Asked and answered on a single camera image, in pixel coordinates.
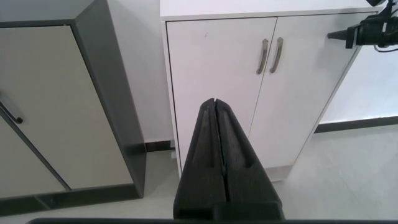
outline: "gray cabinet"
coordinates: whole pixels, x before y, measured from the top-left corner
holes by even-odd
[[[2,118],[0,166],[0,198],[65,190]]]
[[[0,14],[0,202],[143,197],[146,150],[107,1],[5,0]]]

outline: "floor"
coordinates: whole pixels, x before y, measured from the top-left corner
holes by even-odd
[[[140,200],[0,218],[172,218],[178,186],[170,151],[147,156]],[[398,125],[315,134],[285,181],[274,183],[288,219],[398,219]]]

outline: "metal handle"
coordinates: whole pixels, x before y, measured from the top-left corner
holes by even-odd
[[[20,118],[20,117],[18,117],[18,118],[14,117],[14,116],[11,114],[11,112],[7,110],[6,106],[4,106],[3,103],[1,103],[1,101],[0,101],[0,108],[1,108],[1,109],[7,114],[7,116],[8,116],[9,118],[11,118],[15,123],[17,123],[17,124],[22,124],[22,122],[24,121],[24,120],[23,120],[22,118]]]
[[[279,37],[277,41],[278,41],[278,51],[276,52],[274,66],[272,66],[272,68],[269,70],[271,73],[274,73],[276,71],[276,68],[278,67],[280,55],[282,54],[282,47],[284,46],[283,38]]]
[[[268,40],[264,39],[264,40],[262,40],[261,63],[260,63],[259,68],[257,69],[257,74],[261,74],[262,73],[262,69],[264,68],[264,65],[266,63],[267,53],[268,53]]]

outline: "black edge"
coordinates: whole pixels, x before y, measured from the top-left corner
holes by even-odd
[[[358,129],[358,128],[372,128],[372,127],[387,126],[394,124],[398,124],[398,116],[319,124],[314,133],[344,131],[344,130]]]
[[[47,209],[34,196],[0,200],[0,217],[46,210]]]
[[[146,142],[145,148],[147,152],[157,152],[175,149],[171,147],[171,141],[157,141],[157,142]]]
[[[71,27],[138,195],[143,197],[146,149],[108,2],[96,0]]]
[[[214,220],[168,220],[168,219],[138,219],[138,218],[37,218],[28,224],[228,224],[228,223],[251,223],[251,224],[396,224],[396,220],[261,220],[261,221],[217,221]]]
[[[137,199],[139,195],[134,184],[123,184],[39,195],[38,198],[49,208],[58,209]]]
[[[0,22],[0,28],[64,26],[72,24],[73,21],[74,21],[73,19],[61,19],[53,21]]]
[[[61,176],[55,171],[55,169],[47,162],[47,160],[41,155],[36,147],[29,141],[29,139],[22,133],[16,124],[7,116],[7,114],[0,110],[0,117],[2,117],[6,123],[15,131],[15,133],[23,140],[23,142],[29,147],[29,149],[37,156],[37,158],[44,164],[44,166],[51,172],[51,174],[61,183],[65,190],[71,190],[68,184],[62,179]]]
[[[97,203],[132,200],[139,197],[134,184],[124,184],[92,189],[78,189],[69,192],[5,198],[0,199],[0,217]]]

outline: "white cabinet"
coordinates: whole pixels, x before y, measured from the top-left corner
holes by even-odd
[[[160,9],[180,171],[200,105],[218,98],[234,111],[271,180],[285,178],[359,50],[327,33],[379,9],[357,0],[189,5],[170,0]],[[269,48],[257,74],[264,39]]]
[[[265,168],[293,165],[355,49],[326,34],[369,14],[279,17],[249,140]],[[278,38],[283,39],[274,73]]]
[[[209,98],[228,102],[249,134],[263,74],[257,69],[268,58],[262,52],[275,23],[272,17],[167,24],[182,167],[199,107]]]
[[[0,116],[0,198],[65,190]]]

